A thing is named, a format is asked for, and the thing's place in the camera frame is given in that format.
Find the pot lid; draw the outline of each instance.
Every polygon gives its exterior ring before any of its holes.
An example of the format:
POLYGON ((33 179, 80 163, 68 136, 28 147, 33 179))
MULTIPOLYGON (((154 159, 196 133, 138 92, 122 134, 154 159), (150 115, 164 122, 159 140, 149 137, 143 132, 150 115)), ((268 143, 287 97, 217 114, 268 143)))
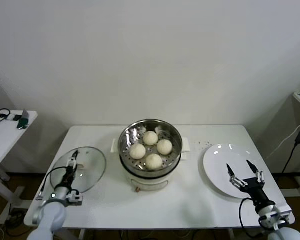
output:
MULTIPOLYGON (((68 160, 71 159, 75 151, 79 152, 77 161, 77 170, 75 172, 75 179, 72 183, 72 189, 76 189, 84 193, 91 189, 99 182, 106 170, 106 157, 102 151, 94 147, 79 147, 67 152, 59 158, 53 168, 66 167, 68 160)), ((55 170, 50 175, 50 182, 53 188, 61 181, 66 172, 65 168, 55 170)))

